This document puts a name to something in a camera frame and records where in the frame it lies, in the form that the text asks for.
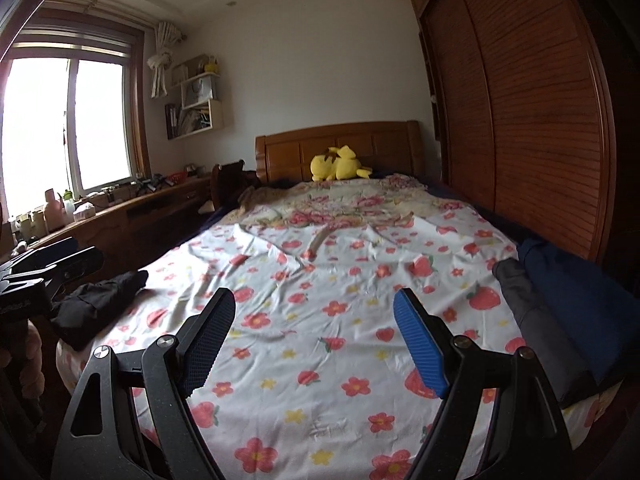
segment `tied curtain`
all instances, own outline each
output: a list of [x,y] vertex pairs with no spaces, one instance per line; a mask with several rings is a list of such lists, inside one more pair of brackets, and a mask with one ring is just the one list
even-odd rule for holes
[[164,97],[166,95],[166,82],[164,80],[166,69],[173,62],[171,47],[180,40],[182,33],[173,23],[159,22],[156,27],[156,53],[146,62],[154,71],[154,79],[151,87],[151,97]]

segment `floral blanket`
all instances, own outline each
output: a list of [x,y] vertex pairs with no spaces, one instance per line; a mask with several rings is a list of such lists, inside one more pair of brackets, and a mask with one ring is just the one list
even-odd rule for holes
[[[58,346],[73,388],[91,350],[145,348],[176,333],[220,286],[236,320],[191,413],[228,478],[401,480],[440,400],[425,387],[394,321],[410,287],[453,333],[482,348],[524,344],[492,265],[514,246],[464,203],[392,176],[257,190],[243,206],[149,265],[127,313],[83,352]],[[156,440],[143,390],[142,431]],[[495,392],[486,390],[460,478],[474,473]],[[565,411],[574,446],[598,397]]]

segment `human hand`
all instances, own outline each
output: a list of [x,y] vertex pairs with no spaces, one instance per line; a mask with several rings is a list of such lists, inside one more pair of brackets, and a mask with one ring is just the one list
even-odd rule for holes
[[[37,399],[44,391],[44,375],[42,373],[42,340],[38,329],[29,322],[27,339],[25,341],[27,362],[20,372],[22,396],[25,399]],[[5,368],[11,362],[11,354],[0,348],[0,368]]]

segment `yellow toy on shelf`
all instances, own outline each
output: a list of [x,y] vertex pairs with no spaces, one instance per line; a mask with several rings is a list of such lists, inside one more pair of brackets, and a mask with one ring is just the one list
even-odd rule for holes
[[356,158],[355,152],[347,145],[329,148],[311,161],[313,180],[347,180],[349,178],[369,178],[373,170],[365,168]]

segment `window pane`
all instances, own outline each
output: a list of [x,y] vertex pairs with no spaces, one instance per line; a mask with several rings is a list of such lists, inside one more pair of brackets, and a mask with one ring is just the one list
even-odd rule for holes
[[131,176],[121,65],[83,61],[76,83],[76,145],[82,188]]
[[66,170],[67,59],[15,59],[2,117],[2,173],[9,214],[45,203],[44,192],[70,188]]

